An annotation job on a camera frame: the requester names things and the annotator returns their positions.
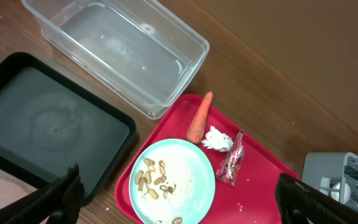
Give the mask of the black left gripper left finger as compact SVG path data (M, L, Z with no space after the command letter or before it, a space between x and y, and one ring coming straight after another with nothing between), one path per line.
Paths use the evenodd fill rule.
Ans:
M69 167L67 174L0 209L0 224L75 224L78 220L85 187L79 176L79 165Z

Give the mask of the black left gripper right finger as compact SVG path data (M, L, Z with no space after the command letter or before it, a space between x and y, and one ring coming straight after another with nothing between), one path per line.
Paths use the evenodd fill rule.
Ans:
M358 224L358 212L282 173L275 187L282 224Z

